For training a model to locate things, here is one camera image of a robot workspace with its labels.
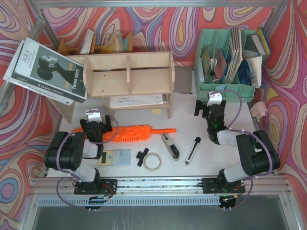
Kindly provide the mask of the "grey black stapler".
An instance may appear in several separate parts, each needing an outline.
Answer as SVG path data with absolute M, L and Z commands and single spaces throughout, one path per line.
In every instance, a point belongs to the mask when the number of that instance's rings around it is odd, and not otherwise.
M 166 134 L 161 136 L 161 140 L 163 141 L 164 145 L 166 146 L 168 152 L 170 153 L 172 159 L 174 161 L 178 161 L 180 158 L 180 153 L 177 147 L 175 146 L 174 142 L 170 139 L 170 137 Z

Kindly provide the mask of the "orange microfiber duster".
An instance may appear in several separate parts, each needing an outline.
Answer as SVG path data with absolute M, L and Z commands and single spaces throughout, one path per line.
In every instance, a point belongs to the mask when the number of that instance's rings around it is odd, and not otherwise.
M 154 129 L 150 125 L 113 126 L 112 131 L 104 130 L 103 142 L 138 142 L 146 141 L 151 135 L 176 133 L 174 128 Z M 81 127 L 72 130 L 72 133 L 84 132 Z

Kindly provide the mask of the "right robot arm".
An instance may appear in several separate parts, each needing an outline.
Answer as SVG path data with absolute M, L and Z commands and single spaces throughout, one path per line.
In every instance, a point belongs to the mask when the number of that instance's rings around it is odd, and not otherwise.
M 198 187 L 205 194 L 242 194 L 243 181 L 259 174 L 271 173 L 280 167 L 280 158 L 264 130 L 247 132 L 229 129 L 224 124 L 226 101 L 210 105 L 196 101 L 195 116 L 202 115 L 207 122 L 211 142 L 227 145 L 238 150 L 239 162 L 221 169 L 215 178 L 203 178 Z

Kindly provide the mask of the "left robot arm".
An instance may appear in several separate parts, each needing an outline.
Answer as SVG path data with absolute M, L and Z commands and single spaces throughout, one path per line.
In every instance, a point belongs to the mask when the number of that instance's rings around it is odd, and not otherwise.
M 105 115 L 105 121 L 101 115 L 88 116 L 80 120 L 80 125 L 81 131 L 55 134 L 45 153 L 44 164 L 48 169 L 67 174 L 73 180 L 76 195 L 113 196 L 117 180 L 102 179 L 99 170 L 86 163 L 86 160 L 106 163 L 103 137 L 112 131 L 110 115 Z

